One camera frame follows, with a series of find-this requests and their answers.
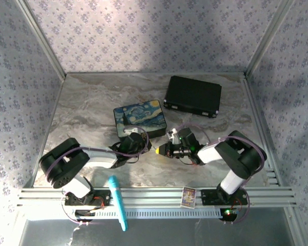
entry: black bracket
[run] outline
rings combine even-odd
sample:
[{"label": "black bracket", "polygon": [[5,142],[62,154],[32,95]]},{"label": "black bracket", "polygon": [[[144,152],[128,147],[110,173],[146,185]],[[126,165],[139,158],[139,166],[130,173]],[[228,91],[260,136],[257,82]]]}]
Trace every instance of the black bracket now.
[{"label": "black bracket", "polygon": [[242,203],[242,206],[247,205],[246,194],[242,189],[238,189],[230,197],[228,201],[221,200],[218,197],[218,192],[216,189],[201,190],[201,199],[202,199],[203,206],[221,206],[221,205],[233,206],[236,198],[240,200],[240,202]]},{"label": "black bracket", "polygon": [[[141,152],[146,145],[147,137],[144,133],[132,132],[129,136],[123,138],[121,142],[117,142],[109,148],[124,154],[137,154]],[[148,152],[152,144],[148,141],[147,149],[144,152]],[[127,160],[131,157],[117,154],[117,162],[111,168],[119,168],[127,163]]]},{"label": "black bracket", "polygon": [[168,158],[184,158],[187,156],[193,163],[204,165],[197,153],[204,145],[196,140],[194,133],[189,128],[181,129],[178,132],[181,143],[172,144],[171,141],[159,146],[159,154]]},{"label": "black bracket", "polygon": [[267,160],[267,155],[259,146],[239,131],[233,131],[228,136],[230,138],[218,143],[215,150],[238,177],[247,180],[256,173],[262,159],[255,148],[239,139],[233,139],[233,137],[243,138],[255,145],[261,152],[264,161]]},{"label": "black bracket", "polygon": [[65,199],[65,206],[109,206],[111,201],[111,192],[109,190],[94,190],[93,199],[88,203],[82,203],[73,193],[67,193]]},{"label": "black bracket", "polygon": [[[73,137],[62,142],[41,157],[39,164],[42,171],[46,173],[61,155],[77,147],[80,147],[80,144]],[[61,159],[48,174],[47,181],[51,183],[54,189],[68,184],[90,159],[88,154],[81,149],[68,154],[66,158],[68,161]]]}]

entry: blue pen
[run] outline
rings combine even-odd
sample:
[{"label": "blue pen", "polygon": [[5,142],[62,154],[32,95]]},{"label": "blue pen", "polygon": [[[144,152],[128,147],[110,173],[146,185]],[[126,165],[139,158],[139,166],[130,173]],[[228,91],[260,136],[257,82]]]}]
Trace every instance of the blue pen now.
[{"label": "blue pen", "polygon": [[108,187],[112,193],[114,199],[114,205],[118,207],[118,219],[122,227],[122,231],[126,231],[128,229],[127,216],[125,214],[122,195],[119,188],[119,182],[116,176],[110,176],[108,178]]}]

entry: metal frame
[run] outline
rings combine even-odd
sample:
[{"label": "metal frame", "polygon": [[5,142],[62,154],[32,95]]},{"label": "metal frame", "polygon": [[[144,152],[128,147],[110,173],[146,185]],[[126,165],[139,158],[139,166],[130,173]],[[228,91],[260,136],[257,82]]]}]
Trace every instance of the metal frame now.
[{"label": "metal frame", "polygon": [[46,56],[49,59],[49,62],[53,66],[54,70],[56,71],[57,75],[59,76],[61,81],[64,81],[66,74],[64,69],[62,68],[59,60],[57,59],[54,51],[51,49],[49,42],[47,41],[43,31],[41,30],[40,25],[37,23],[36,19],[34,18],[34,14],[31,11],[30,6],[25,0],[15,0],[16,4],[20,8],[23,16],[25,17],[27,23],[30,25],[38,43],[42,47],[43,51],[45,52]]},{"label": "metal frame", "polygon": [[[264,129],[267,128],[267,123],[264,117],[260,116],[259,109],[261,109],[260,104],[254,99],[254,93],[248,84],[246,79],[243,80],[247,96],[249,97],[250,106],[253,112],[255,124],[257,126],[261,143],[264,151],[267,153],[267,162],[270,166],[270,170],[273,170],[276,175],[276,181],[279,186],[283,186],[283,180],[277,168],[278,157],[276,153],[272,151],[274,149],[274,144],[272,137],[265,132]],[[284,212],[290,227],[290,231],[293,237],[295,245],[306,246],[308,245],[308,236],[304,229],[303,222],[300,217],[300,212],[298,206],[294,208],[284,208]]]},{"label": "metal frame", "polygon": [[[282,180],[278,169],[276,169],[277,158],[272,149],[271,138],[263,129],[265,121],[260,117],[259,106],[253,98],[251,88],[243,79],[242,84],[248,97],[249,106],[253,113],[255,127],[258,129],[260,142],[263,149],[267,153],[267,171],[269,187],[252,188],[246,187],[249,193],[251,208],[284,208],[285,215],[292,233],[295,245],[305,246],[308,244],[303,224],[300,222],[299,211],[297,208],[294,193],[290,187],[281,187]],[[16,220],[14,242],[20,241],[25,223],[27,220],[40,219],[66,219],[66,214],[61,209],[62,191],[52,188],[33,188],[36,172],[28,183],[29,188],[24,188],[21,192],[18,207],[19,215]],[[213,187],[202,187],[200,189],[215,189]],[[129,217],[133,218],[218,218],[219,214],[215,214],[216,209],[226,208],[227,206],[203,206],[200,197],[200,191],[197,192],[196,208],[194,213],[182,214],[180,208],[181,187],[176,188],[121,188],[124,198],[124,205]],[[82,207],[82,209],[92,209],[93,207]],[[65,207],[66,212],[73,217],[77,207]],[[96,213],[96,219],[116,218],[113,205],[106,207],[102,211]]]},{"label": "metal frame", "polygon": [[279,27],[281,26],[284,18],[286,17],[288,10],[292,6],[294,0],[281,0],[272,21],[268,25],[265,34],[263,35],[260,44],[252,56],[249,64],[245,70],[246,78],[252,76],[252,73],[257,68],[258,64],[260,63],[261,59],[263,58],[268,46],[270,45],[271,41],[273,40],[275,34],[277,33]]}]

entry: pen cap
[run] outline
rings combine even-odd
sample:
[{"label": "pen cap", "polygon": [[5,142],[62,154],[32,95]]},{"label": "pen cap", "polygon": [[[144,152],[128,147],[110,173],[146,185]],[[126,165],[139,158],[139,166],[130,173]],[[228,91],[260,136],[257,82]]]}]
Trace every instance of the pen cap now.
[{"label": "pen cap", "polygon": [[119,182],[115,175],[112,175],[108,178],[108,187],[110,189],[119,187]]}]

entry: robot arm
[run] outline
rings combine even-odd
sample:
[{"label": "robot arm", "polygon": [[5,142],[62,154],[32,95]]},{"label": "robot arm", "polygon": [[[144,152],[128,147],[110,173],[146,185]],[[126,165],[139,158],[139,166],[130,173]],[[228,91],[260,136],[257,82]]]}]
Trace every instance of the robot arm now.
[{"label": "robot arm", "polygon": [[266,153],[260,147],[238,131],[207,145],[199,144],[189,128],[174,132],[171,131],[171,134],[178,134],[180,143],[173,144],[169,141],[161,145],[156,153],[169,158],[188,156],[198,165],[223,159],[230,168],[229,173],[217,186],[218,197],[223,202],[229,201],[247,180],[259,172],[267,159]]},{"label": "robot arm", "polygon": [[45,154],[39,164],[47,181],[54,189],[63,188],[72,193],[83,205],[93,204],[95,191],[90,182],[78,172],[84,166],[118,168],[129,159],[149,151],[148,135],[135,131],[108,148],[94,149],[80,147],[75,138],[69,138]]}]

